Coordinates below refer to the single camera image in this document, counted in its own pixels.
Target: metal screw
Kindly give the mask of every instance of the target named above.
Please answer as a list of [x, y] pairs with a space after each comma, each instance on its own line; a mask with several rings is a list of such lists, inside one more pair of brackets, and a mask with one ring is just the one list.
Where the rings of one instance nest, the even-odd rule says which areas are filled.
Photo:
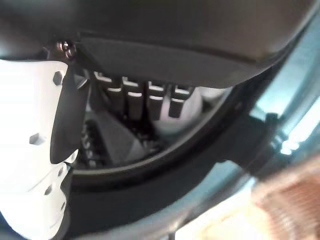
[[76, 54], [76, 46], [68, 43], [67, 41], [60, 41], [56, 44], [56, 48], [60, 52], [64, 52], [67, 59], [71, 59]]

